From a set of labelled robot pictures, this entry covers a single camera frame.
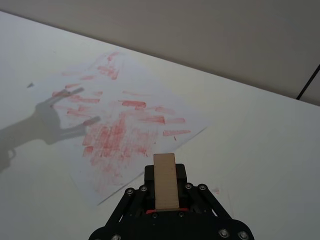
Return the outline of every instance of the metal screw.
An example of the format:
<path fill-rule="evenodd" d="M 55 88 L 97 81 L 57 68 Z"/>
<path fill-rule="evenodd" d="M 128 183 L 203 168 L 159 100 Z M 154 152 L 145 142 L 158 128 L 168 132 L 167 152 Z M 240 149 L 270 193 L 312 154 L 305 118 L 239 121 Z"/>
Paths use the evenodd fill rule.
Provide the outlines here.
<path fill-rule="evenodd" d="M 132 189 L 128 189 L 128 190 L 126 191 L 126 193 L 129 194 L 129 195 L 131 195 L 131 194 L 134 193 L 134 191 L 133 191 Z"/>
<path fill-rule="evenodd" d="M 116 235 L 113 235 L 111 240 L 121 240 L 121 236 L 116 234 Z"/>
<path fill-rule="evenodd" d="M 146 186 L 142 186 L 142 187 L 140 188 L 140 190 L 141 190 L 142 192 L 145 192 L 145 191 L 147 191 L 147 187 L 146 187 Z"/>
<path fill-rule="evenodd" d="M 224 239 L 226 239 L 226 238 L 228 238 L 230 235 L 229 235 L 229 232 L 226 230 L 226 229 L 224 229 L 224 228 L 222 228 L 222 229 L 220 229 L 219 230 L 219 235 L 221 236 L 221 237 L 223 237 Z"/>
<path fill-rule="evenodd" d="M 249 239 L 249 234 L 246 233 L 245 231 L 238 232 L 238 236 L 242 240 L 248 240 Z"/>
<path fill-rule="evenodd" d="M 192 188 L 192 185 L 191 185 L 190 183 L 187 183 L 187 184 L 185 185 L 185 188 L 186 188 L 186 189 L 191 189 L 191 188 Z"/>
<path fill-rule="evenodd" d="M 200 190 L 206 190 L 207 188 L 206 188 L 205 185 L 200 185 L 200 186 L 199 186 L 199 189 L 200 189 Z"/>

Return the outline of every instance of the bolt head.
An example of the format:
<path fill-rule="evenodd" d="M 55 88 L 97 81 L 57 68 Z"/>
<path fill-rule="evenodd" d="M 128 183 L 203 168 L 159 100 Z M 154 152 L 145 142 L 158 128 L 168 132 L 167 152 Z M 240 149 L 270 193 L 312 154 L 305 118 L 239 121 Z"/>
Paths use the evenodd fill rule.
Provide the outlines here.
<path fill-rule="evenodd" d="M 206 188 L 205 185 L 200 185 L 200 186 L 199 186 L 199 189 L 200 189 L 200 190 L 206 190 L 207 188 Z"/>
<path fill-rule="evenodd" d="M 192 185 L 191 185 L 190 183 L 187 183 L 187 184 L 185 185 L 185 188 L 186 188 L 186 189 L 191 189 L 191 188 L 192 188 Z"/>
<path fill-rule="evenodd" d="M 248 240 L 249 239 L 249 234 L 246 233 L 245 231 L 238 232 L 238 236 L 241 240 Z"/>
<path fill-rule="evenodd" d="M 121 240 L 121 236 L 118 234 L 115 234 L 112 236 L 111 240 Z"/>
<path fill-rule="evenodd" d="M 130 194 L 133 194 L 134 191 L 133 191 L 132 189 L 128 189 L 128 190 L 126 191 L 126 193 L 130 195 Z"/>
<path fill-rule="evenodd" d="M 230 235 L 229 235 L 229 232 L 226 230 L 226 229 L 224 229 L 224 228 L 222 228 L 222 229 L 220 229 L 219 230 L 219 235 L 221 236 L 221 237 L 223 237 L 224 239 L 226 239 L 226 238 L 228 238 Z"/>

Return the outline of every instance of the red strip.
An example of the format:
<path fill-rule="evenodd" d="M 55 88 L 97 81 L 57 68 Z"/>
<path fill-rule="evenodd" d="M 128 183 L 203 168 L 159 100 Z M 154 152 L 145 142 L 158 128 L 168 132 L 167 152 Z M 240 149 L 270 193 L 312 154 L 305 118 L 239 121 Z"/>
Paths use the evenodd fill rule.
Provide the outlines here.
<path fill-rule="evenodd" d="M 144 109 L 147 106 L 147 104 L 144 101 L 124 100 L 124 101 L 119 101 L 119 102 L 122 102 L 122 106 L 136 107 L 136 109 Z"/>
<path fill-rule="evenodd" d="M 159 116 L 147 116 L 139 119 L 139 121 L 150 124 L 160 124 L 165 125 L 165 118 L 162 115 Z"/>
<path fill-rule="evenodd" d="M 80 80 L 92 80 L 92 79 L 94 79 L 94 78 L 95 78 L 94 75 L 89 75 L 89 76 L 83 76 L 83 77 L 81 77 Z"/>
<path fill-rule="evenodd" d="M 100 102 L 99 98 L 82 98 L 79 95 L 72 95 L 68 99 L 72 103 L 97 104 L 98 102 Z"/>
<path fill-rule="evenodd" d="M 84 148 L 84 150 L 83 150 L 82 156 L 83 156 L 83 157 L 90 156 L 90 155 L 92 154 L 93 150 L 94 150 L 94 147 L 93 147 L 93 146 L 86 146 L 86 147 Z"/>

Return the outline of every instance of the wooden block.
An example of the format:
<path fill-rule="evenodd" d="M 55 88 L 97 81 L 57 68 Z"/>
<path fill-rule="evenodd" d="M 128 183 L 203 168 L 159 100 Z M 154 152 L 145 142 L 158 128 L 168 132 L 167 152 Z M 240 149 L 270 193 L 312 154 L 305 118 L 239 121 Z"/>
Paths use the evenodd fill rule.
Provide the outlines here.
<path fill-rule="evenodd" d="M 174 153 L 153 155 L 155 209 L 179 209 L 176 160 Z"/>

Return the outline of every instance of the black cable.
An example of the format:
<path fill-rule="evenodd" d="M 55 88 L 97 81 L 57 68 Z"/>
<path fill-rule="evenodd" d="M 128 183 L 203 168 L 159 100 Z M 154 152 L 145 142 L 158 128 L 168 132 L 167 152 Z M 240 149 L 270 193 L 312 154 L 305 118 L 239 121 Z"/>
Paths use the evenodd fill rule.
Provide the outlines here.
<path fill-rule="evenodd" d="M 316 77 L 317 73 L 320 71 L 320 64 L 319 66 L 316 68 L 316 70 L 314 71 L 314 73 L 312 74 L 312 76 L 310 77 L 309 81 L 304 85 L 303 89 L 301 90 L 301 92 L 299 93 L 299 95 L 296 97 L 296 99 L 300 99 L 302 97 L 302 95 L 304 94 L 304 92 L 307 90 L 307 88 L 309 87 L 309 85 L 311 84 L 311 82 L 313 81 L 313 79 Z"/>

